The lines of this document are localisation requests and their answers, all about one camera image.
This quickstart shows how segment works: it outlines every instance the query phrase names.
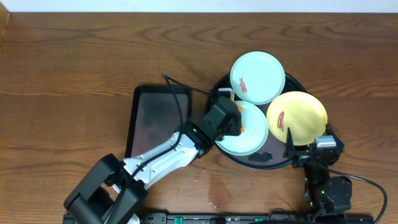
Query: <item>round black tray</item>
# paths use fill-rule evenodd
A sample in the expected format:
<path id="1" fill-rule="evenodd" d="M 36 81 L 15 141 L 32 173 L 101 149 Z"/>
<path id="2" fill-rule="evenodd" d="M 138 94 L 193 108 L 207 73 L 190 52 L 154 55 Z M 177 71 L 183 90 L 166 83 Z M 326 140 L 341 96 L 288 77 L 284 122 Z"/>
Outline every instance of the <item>round black tray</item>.
<path id="1" fill-rule="evenodd" d="M 282 93 L 287 93 L 290 91 L 303 91 L 307 92 L 305 88 L 297 81 L 294 77 L 285 73 L 286 81 L 285 87 Z M 231 88 L 231 83 L 229 81 L 229 74 L 221 78 L 217 84 L 211 90 L 212 94 L 217 93 L 219 88 Z M 210 110 L 213 103 L 213 98 L 209 97 L 206 102 L 206 113 Z M 241 100 L 237 95 L 235 95 L 235 100 Z M 257 105 L 260 110 L 266 115 L 268 106 L 270 103 L 264 105 Z M 292 162 L 291 159 L 283 158 L 283 153 L 285 149 L 285 143 L 278 140 L 269 130 L 268 138 L 266 143 L 255 153 L 246 156 L 235 156 L 229 154 L 222 150 L 217 144 L 216 147 L 229 159 L 240 164 L 244 167 L 252 169 L 277 169 L 284 167 Z"/>

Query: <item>orange food item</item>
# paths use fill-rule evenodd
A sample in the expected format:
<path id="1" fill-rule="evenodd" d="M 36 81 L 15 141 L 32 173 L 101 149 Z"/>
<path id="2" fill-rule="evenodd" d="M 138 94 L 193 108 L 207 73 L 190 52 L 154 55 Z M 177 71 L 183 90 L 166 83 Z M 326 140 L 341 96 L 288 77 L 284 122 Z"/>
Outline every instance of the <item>orange food item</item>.
<path id="1" fill-rule="evenodd" d="M 239 112 L 241 112 L 242 113 L 242 111 L 243 111 L 243 107 L 241 106 L 241 105 L 237 105 L 238 106 L 238 110 L 239 110 Z M 244 132 L 244 127 L 243 127 L 243 124 L 242 124 L 242 126 L 241 126 L 241 134 Z"/>

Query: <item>white wall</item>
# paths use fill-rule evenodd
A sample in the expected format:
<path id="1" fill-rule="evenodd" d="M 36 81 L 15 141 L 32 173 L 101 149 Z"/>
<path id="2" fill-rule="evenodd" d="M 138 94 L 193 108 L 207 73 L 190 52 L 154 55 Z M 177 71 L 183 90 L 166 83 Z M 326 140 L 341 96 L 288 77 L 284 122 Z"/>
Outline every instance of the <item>white wall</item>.
<path id="1" fill-rule="evenodd" d="M 398 12 L 398 0 L 0 0 L 10 12 Z"/>

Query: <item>red logo on plate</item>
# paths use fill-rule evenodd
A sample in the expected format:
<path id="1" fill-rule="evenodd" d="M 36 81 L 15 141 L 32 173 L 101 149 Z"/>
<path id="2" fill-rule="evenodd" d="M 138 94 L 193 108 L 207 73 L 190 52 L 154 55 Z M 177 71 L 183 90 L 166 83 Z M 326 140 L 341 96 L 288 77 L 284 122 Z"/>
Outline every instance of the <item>red logo on plate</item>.
<path id="1" fill-rule="evenodd" d="M 248 93 L 248 89 L 246 88 L 246 84 L 244 84 L 244 81 L 243 81 L 243 74 L 242 74 L 242 78 L 239 79 L 239 82 L 240 82 L 239 85 L 242 88 L 242 92 L 243 93 Z"/>
<path id="2" fill-rule="evenodd" d="M 278 129 L 284 131 L 284 116 L 285 112 L 280 112 L 279 117 L 278 117 Z"/>

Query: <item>wooden table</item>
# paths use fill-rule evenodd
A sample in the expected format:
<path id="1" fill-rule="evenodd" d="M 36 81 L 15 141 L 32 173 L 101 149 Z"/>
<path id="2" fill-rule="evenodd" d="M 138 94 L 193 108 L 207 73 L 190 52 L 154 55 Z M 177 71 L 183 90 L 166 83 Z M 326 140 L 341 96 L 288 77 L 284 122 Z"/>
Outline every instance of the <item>wooden table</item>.
<path id="1" fill-rule="evenodd" d="M 275 55 L 346 144 L 334 169 L 381 184 L 398 213 L 398 15 L 11 14 L 0 55 L 0 223 L 60 223 L 95 162 L 123 158 L 132 95 L 162 72 L 209 89 L 250 51 Z M 194 112 L 205 97 L 194 95 Z M 303 170 L 243 168 L 212 149 L 149 189 L 169 212 L 308 211 Z M 353 181 L 352 213 L 380 191 Z"/>

